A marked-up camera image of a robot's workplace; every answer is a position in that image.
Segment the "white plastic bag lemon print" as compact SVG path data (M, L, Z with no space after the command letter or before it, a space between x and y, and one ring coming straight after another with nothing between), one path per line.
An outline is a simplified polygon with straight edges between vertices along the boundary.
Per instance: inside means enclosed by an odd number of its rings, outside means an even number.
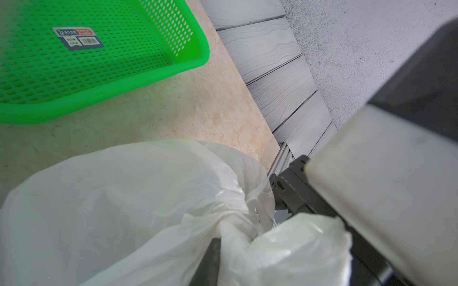
M187 286L210 245L220 286L346 286L342 220L274 225L264 167L231 147L121 145L44 169L1 208L4 286Z

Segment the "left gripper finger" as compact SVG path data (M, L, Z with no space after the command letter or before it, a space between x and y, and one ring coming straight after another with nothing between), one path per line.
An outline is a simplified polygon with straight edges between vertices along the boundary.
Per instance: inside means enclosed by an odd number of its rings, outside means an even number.
M192 277L189 286L217 286L221 254L221 239L213 238Z

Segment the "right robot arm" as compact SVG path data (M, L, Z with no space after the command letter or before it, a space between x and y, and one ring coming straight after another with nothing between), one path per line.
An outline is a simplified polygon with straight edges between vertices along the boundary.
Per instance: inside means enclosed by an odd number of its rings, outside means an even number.
M353 241L349 285L455 286L457 20L270 180L279 209L342 220Z

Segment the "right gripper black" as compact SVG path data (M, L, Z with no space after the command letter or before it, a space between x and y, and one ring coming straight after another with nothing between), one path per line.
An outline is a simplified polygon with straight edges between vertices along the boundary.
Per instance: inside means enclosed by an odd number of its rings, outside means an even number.
M269 170L270 185L273 189L276 210L289 213L324 215L340 218L333 207L318 195L309 184L305 174L305 164L310 160L305 155L295 159L292 155L278 155ZM367 240L353 227L344 222L344 228L351 233L353 258L351 286L410 286L411 282L398 273Z

